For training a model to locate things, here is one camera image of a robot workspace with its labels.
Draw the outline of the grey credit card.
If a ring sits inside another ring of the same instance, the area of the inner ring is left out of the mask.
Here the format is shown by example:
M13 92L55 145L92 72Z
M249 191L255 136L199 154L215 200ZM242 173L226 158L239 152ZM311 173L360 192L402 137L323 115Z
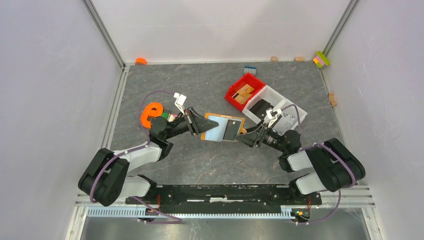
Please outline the grey credit card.
M222 140L234 142L236 140L235 137L240 133L241 125L241 120L229 119Z

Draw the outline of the orange card holder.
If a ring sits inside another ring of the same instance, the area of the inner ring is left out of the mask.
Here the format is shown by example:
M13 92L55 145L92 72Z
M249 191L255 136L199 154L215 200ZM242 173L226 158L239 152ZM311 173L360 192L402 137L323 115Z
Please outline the orange card holder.
M241 127L240 127L238 135L242 134L244 131L244 124L246 121L244 117L222 115L222 114L216 114L211 112L206 112L204 117L206 119L210 119L210 120L218 122L219 126L202 133L200 136L200 139L203 141L236 143L237 140L223 141L223 136L224 136L224 132L225 132L228 120L241 121Z

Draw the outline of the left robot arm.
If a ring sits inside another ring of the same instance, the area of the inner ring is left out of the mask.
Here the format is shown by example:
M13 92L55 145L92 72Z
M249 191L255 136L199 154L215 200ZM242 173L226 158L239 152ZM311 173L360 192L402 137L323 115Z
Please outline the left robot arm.
M129 177L128 172L145 164L158 162L170 153L168 140L184 133L200 135L219 123L199 115L192 107L179 113L173 121L162 116L151 120L148 139L133 148L112 151L99 149L80 177L77 187L89 196L91 203L110 206L119 198L139 197L145 204L153 203L157 190L142 176Z

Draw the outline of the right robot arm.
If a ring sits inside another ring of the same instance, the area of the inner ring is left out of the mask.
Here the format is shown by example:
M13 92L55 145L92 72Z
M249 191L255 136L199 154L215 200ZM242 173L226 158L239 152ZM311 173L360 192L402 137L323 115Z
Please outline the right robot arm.
M352 187L366 176L362 163L335 137L302 147L299 132L289 129L278 134L272 128L258 124L247 129L246 133L236 135L235 139L251 148L265 144L280 151L278 163L288 173L313 169L313 172L289 182L287 195L295 204L302 204L309 194L315 192L334 193Z

